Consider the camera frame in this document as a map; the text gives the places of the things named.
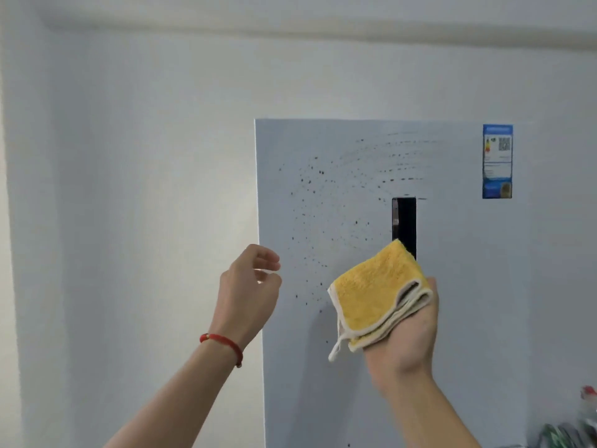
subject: left hand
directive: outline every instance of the left hand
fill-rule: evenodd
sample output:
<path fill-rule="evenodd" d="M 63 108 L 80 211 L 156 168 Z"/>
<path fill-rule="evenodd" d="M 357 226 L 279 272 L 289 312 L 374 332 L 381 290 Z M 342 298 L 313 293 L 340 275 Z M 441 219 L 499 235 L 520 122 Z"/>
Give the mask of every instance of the left hand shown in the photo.
<path fill-rule="evenodd" d="M 269 248 L 249 245 L 221 274 L 210 333 L 226 336 L 245 349 L 261 331 L 278 301 L 282 278 L 280 256 Z"/>

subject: qr code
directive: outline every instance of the qr code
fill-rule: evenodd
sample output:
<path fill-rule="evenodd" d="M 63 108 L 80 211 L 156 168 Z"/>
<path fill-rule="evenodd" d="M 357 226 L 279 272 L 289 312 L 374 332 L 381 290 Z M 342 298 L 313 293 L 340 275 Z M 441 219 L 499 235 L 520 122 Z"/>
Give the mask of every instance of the qr code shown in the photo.
<path fill-rule="evenodd" d="M 498 151 L 509 151 L 511 148 L 511 138 L 510 137 L 502 137 L 500 138 L 500 142 L 498 145 Z"/>

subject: red bracelet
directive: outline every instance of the red bracelet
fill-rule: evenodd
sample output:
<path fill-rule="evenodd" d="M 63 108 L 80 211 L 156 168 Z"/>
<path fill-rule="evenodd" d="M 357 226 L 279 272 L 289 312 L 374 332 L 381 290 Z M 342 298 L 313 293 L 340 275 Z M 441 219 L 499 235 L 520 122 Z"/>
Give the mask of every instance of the red bracelet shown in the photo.
<path fill-rule="evenodd" d="M 213 341 L 219 342 L 220 344 L 225 344 L 226 346 L 232 347 L 232 350 L 236 353 L 236 367 L 240 368 L 241 366 L 243 366 L 243 351 L 233 340 L 214 333 L 204 333 L 199 338 L 199 341 L 202 343 L 203 341 L 207 341 L 208 339 L 213 339 Z"/>

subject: hand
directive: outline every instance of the hand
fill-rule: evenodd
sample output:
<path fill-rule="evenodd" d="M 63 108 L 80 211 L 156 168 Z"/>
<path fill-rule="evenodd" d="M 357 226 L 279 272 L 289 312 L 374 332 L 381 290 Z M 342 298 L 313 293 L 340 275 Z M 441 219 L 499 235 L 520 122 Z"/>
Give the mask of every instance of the hand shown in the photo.
<path fill-rule="evenodd" d="M 280 256 L 269 248 L 249 245 L 221 274 L 210 333 L 226 336 L 245 349 L 263 328 L 278 301 L 282 278 Z"/>
<path fill-rule="evenodd" d="M 365 348 L 369 374 L 383 395 L 397 381 L 413 374 L 431 377 L 439 298 L 435 278 L 428 281 L 434 294 L 432 302 L 399 323 L 388 337 Z"/>

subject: forearm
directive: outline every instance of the forearm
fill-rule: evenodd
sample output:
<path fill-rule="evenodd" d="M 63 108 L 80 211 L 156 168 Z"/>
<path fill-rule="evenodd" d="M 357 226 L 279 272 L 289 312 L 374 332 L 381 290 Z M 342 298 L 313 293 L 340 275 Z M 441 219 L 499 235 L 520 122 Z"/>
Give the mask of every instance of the forearm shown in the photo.
<path fill-rule="evenodd" d="M 232 349 L 206 341 L 104 448 L 190 448 L 235 363 Z"/>
<path fill-rule="evenodd" d="M 409 448 L 481 448 L 429 374 L 401 378 L 386 398 Z"/>

